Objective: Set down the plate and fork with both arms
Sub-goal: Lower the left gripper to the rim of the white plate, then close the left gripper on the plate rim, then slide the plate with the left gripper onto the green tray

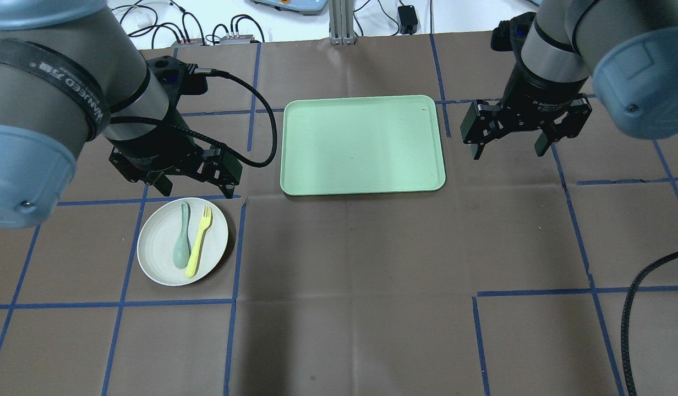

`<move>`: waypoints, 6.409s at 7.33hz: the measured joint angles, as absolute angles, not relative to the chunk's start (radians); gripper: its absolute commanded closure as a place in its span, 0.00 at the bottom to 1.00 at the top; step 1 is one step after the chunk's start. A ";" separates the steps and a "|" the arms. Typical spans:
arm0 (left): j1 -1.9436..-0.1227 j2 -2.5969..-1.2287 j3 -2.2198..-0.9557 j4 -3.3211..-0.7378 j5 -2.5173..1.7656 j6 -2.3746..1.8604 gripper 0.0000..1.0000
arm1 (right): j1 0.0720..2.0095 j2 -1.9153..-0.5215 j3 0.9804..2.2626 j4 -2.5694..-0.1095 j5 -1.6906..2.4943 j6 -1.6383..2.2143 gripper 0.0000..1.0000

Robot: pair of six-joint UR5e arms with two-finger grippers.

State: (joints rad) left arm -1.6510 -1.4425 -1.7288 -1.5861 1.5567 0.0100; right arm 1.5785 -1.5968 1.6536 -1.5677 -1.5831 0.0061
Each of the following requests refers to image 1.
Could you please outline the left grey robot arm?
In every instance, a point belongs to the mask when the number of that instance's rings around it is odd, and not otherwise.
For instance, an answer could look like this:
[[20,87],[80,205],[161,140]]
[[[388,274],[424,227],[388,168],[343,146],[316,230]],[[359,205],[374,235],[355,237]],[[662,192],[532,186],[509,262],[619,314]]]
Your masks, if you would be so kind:
[[197,145],[177,109],[206,92],[208,75],[171,56],[145,60],[105,1],[0,1],[0,227],[45,222],[99,136],[131,183],[170,196],[181,175],[230,198],[238,156]]

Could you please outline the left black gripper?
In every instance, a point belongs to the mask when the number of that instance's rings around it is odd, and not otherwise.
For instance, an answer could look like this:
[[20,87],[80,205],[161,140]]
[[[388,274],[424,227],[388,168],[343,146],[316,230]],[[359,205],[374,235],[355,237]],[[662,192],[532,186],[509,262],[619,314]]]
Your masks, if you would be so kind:
[[234,198],[243,166],[221,142],[188,128],[178,111],[163,119],[115,116],[108,126],[110,163],[131,183],[143,182],[170,196],[171,176],[210,183],[227,200]]

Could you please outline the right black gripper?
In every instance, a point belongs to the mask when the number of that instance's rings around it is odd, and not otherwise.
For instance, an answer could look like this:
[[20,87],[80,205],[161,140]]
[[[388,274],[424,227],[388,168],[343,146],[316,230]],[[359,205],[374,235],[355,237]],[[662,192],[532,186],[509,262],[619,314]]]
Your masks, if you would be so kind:
[[482,157],[487,143],[510,133],[540,130],[534,145],[538,157],[561,138],[577,137],[593,113],[580,92],[584,82],[553,82],[517,63],[502,98],[473,100],[462,121],[462,141],[471,145],[473,160]]

